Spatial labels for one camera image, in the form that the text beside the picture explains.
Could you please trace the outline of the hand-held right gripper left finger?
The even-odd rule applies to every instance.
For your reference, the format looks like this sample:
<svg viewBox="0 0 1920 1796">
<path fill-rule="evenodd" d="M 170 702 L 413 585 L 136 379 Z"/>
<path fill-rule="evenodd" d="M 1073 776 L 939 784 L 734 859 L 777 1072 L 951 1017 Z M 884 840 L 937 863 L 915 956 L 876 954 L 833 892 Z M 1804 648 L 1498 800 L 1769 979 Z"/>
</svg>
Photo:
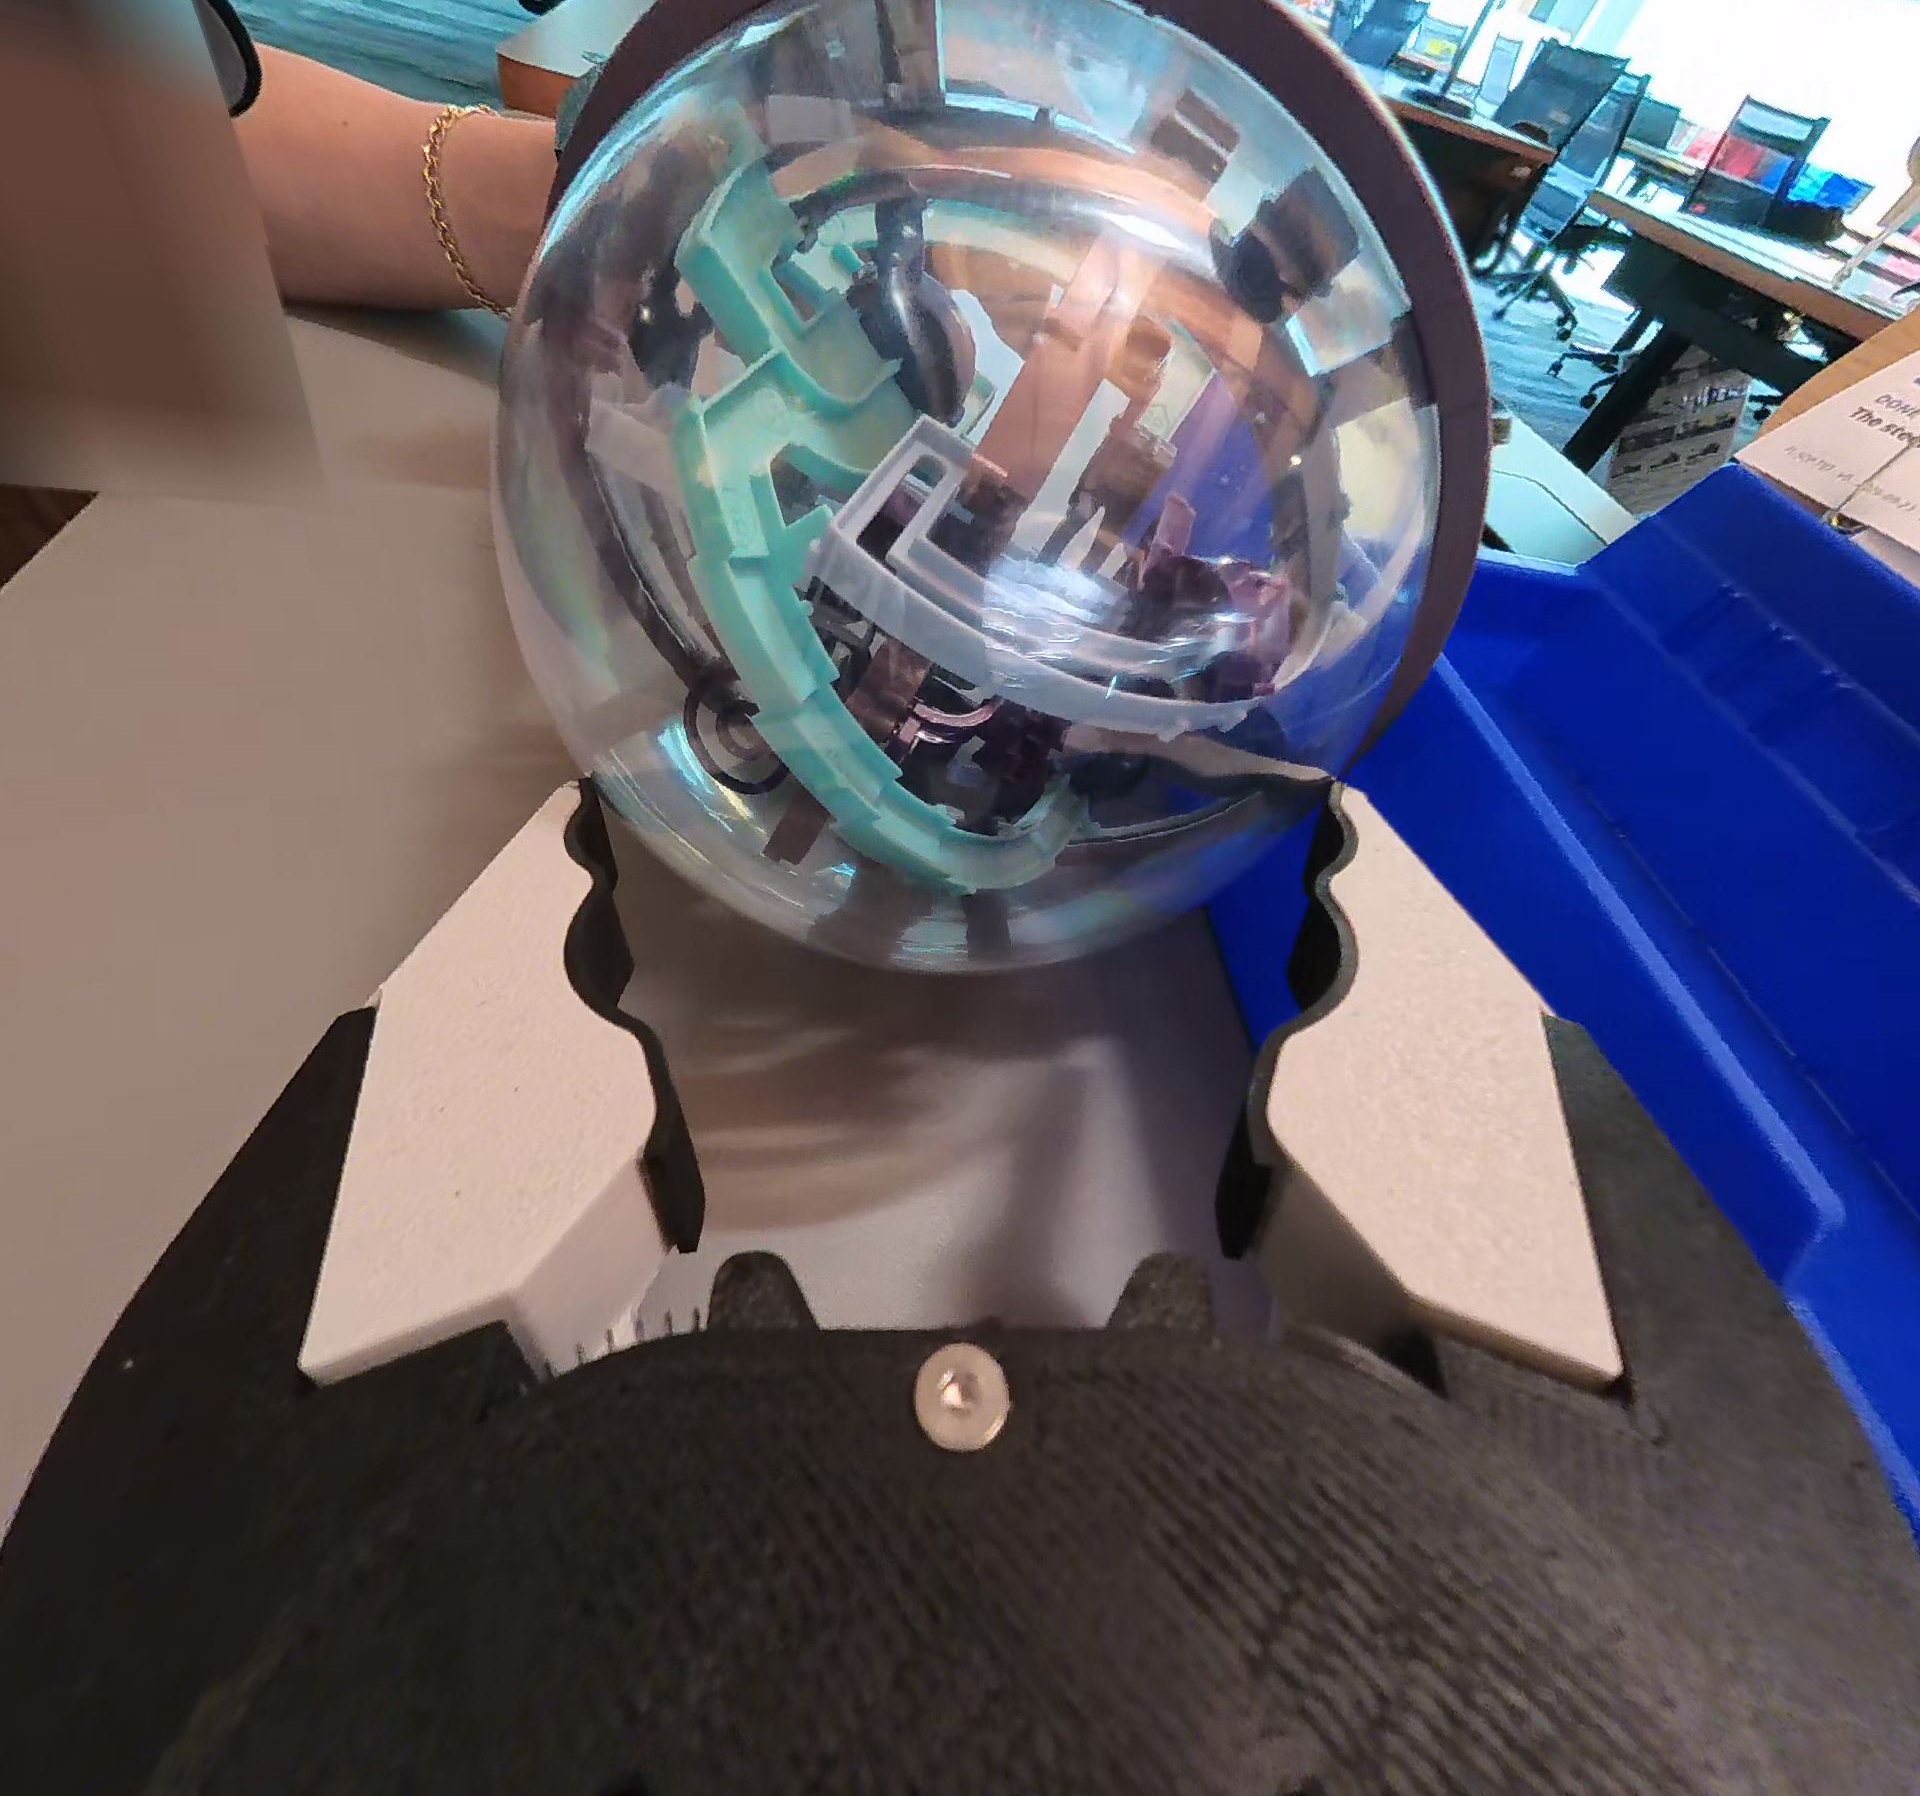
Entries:
<svg viewBox="0 0 1920 1796">
<path fill-rule="evenodd" d="M 540 1376 L 646 1339 L 706 1187 L 590 781 L 553 791 L 380 984 L 299 1343 L 315 1384 L 501 1326 Z"/>
</svg>

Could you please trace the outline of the instruction sheet on board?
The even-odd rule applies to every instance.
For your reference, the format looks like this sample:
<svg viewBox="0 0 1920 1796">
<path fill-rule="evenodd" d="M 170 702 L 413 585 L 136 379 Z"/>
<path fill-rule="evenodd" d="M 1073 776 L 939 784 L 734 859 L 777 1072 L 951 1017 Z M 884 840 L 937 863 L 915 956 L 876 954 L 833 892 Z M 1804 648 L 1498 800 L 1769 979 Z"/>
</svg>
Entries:
<svg viewBox="0 0 1920 1796">
<path fill-rule="evenodd" d="M 1918 310 L 1880 328 L 1876 335 L 1817 369 L 1804 385 L 1788 393 L 1763 419 L 1759 433 L 1771 436 L 1792 419 L 1802 416 L 1837 393 L 1851 390 L 1883 369 L 1916 362 Z"/>
</svg>

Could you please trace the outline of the black mesh office chair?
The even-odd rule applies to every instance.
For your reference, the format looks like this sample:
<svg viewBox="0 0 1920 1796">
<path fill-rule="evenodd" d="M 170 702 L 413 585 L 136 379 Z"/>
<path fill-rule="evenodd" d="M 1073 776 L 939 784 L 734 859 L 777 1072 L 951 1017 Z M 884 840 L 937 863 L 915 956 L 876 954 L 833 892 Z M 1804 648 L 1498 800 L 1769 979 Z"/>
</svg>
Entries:
<svg viewBox="0 0 1920 1796">
<path fill-rule="evenodd" d="M 1751 234 L 1781 234 L 1794 184 L 1828 127 L 1828 116 L 1744 96 L 1699 162 L 1682 199 L 1682 216 Z"/>
<path fill-rule="evenodd" d="M 1579 221 L 1620 157 L 1647 83 L 1620 56 L 1550 37 L 1502 101 L 1495 122 L 1543 143 L 1550 160 L 1478 264 L 1504 299 L 1498 321 L 1514 303 L 1543 297 L 1554 309 L 1554 338 L 1571 343 L 1576 309 L 1556 271 L 1571 269 L 1592 245 L 1594 232 Z"/>
</svg>

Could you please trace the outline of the blue plastic bin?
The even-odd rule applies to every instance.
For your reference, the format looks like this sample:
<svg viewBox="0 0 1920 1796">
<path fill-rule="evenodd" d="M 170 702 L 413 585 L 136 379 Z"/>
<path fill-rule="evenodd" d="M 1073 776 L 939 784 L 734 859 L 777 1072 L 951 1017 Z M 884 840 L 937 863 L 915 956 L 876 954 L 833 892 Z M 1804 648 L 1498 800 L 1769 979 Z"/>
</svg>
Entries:
<svg viewBox="0 0 1920 1796">
<path fill-rule="evenodd" d="M 1482 558 L 1356 793 L 1579 1024 L 1918 1462 L 1916 589 L 1724 466 Z"/>
</svg>

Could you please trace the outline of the printed instruction sheet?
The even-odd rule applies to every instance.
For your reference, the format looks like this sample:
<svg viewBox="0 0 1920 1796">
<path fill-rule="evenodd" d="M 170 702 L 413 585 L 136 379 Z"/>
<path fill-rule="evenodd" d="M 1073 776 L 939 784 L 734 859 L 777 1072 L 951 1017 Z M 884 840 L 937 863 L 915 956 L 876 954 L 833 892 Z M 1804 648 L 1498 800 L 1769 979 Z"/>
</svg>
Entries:
<svg viewBox="0 0 1920 1796">
<path fill-rule="evenodd" d="M 1863 372 L 1794 416 L 1780 412 L 1739 464 L 1821 518 L 1918 549 L 1918 356 Z"/>
</svg>

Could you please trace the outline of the clear plastic maze ball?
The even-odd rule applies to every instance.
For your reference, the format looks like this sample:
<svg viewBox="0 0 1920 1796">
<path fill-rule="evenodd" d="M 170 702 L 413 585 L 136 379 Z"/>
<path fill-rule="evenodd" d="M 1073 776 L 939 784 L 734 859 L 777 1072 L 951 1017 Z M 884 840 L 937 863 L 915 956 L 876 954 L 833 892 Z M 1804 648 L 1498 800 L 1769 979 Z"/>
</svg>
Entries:
<svg viewBox="0 0 1920 1796">
<path fill-rule="evenodd" d="M 491 440 L 608 814 L 927 974 L 1282 844 L 1438 663 L 1490 476 L 1438 189 L 1283 0 L 659 0 L 557 153 Z"/>
</svg>

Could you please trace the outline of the long wooden desk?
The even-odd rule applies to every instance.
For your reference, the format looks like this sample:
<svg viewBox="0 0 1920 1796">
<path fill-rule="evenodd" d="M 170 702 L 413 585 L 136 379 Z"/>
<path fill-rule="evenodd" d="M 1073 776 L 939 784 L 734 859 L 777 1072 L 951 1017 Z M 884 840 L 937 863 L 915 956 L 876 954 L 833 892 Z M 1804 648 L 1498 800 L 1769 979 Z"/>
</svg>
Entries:
<svg viewBox="0 0 1920 1796">
<path fill-rule="evenodd" d="M 1786 247 L 1751 231 L 1668 215 L 1605 190 L 1587 207 L 1625 232 L 1605 289 L 1642 315 L 1652 335 L 1562 447 L 1579 471 L 1618 444 L 1692 350 L 1768 390 L 1794 393 L 1883 328 L 1916 323 L 1916 309 L 1900 310 L 1895 292 L 1805 271 Z"/>
</svg>

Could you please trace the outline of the person's left forearm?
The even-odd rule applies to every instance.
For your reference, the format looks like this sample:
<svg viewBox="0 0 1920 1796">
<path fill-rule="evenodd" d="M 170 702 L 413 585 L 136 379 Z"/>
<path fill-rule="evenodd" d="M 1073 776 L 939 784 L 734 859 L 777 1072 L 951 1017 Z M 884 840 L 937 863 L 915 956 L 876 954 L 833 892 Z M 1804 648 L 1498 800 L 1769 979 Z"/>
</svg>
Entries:
<svg viewBox="0 0 1920 1796">
<path fill-rule="evenodd" d="M 287 305 L 512 312 L 556 177 L 556 125 L 405 99 L 262 47 L 236 121 Z"/>
</svg>

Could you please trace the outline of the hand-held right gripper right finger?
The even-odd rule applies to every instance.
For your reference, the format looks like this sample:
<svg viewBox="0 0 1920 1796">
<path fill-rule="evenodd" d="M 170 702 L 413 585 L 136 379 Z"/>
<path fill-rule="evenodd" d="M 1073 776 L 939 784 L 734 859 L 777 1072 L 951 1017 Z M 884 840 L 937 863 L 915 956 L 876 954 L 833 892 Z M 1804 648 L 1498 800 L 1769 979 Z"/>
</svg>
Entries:
<svg viewBox="0 0 1920 1796">
<path fill-rule="evenodd" d="M 1370 800 L 1312 828 L 1213 1189 L 1277 1318 L 1384 1350 L 1445 1339 L 1584 1393 L 1623 1375 L 1547 1006 Z"/>
</svg>

